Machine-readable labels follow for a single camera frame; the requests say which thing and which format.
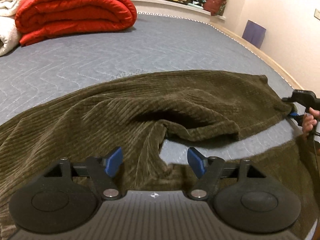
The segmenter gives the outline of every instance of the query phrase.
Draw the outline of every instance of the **silver screw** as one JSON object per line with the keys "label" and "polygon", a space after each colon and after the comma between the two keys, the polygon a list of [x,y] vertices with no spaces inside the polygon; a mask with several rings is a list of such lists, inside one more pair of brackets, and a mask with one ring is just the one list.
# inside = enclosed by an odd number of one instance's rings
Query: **silver screw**
{"label": "silver screw", "polygon": [[106,189],[103,194],[106,196],[106,197],[116,197],[119,195],[119,191],[117,191],[116,189],[114,188],[108,188]]}
{"label": "silver screw", "polygon": [[196,198],[203,198],[207,195],[207,193],[202,190],[202,189],[195,189],[191,191],[191,196],[196,197]]}

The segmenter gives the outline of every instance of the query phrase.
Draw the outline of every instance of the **light switch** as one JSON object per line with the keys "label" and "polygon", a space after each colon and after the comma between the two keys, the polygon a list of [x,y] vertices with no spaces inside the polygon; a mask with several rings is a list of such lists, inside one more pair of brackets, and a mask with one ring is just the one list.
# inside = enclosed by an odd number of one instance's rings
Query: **light switch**
{"label": "light switch", "polygon": [[318,9],[315,11],[315,17],[320,20],[320,11]]}

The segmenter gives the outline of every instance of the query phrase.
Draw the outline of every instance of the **white wall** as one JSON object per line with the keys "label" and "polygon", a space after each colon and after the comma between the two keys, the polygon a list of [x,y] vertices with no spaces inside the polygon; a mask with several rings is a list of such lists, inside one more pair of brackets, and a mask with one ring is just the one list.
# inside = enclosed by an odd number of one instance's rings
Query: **white wall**
{"label": "white wall", "polygon": [[320,0],[229,0],[225,27],[242,36],[247,20],[267,29],[261,50],[320,97]]}

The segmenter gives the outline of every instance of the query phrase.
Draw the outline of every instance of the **red comforter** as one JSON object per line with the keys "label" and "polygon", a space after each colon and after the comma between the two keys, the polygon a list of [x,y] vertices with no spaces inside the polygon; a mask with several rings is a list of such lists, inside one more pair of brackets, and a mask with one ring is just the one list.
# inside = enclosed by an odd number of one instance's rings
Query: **red comforter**
{"label": "red comforter", "polygon": [[71,33],[120,31],[136,19],[130,0],[26,0],[15,22],[27,46]]}

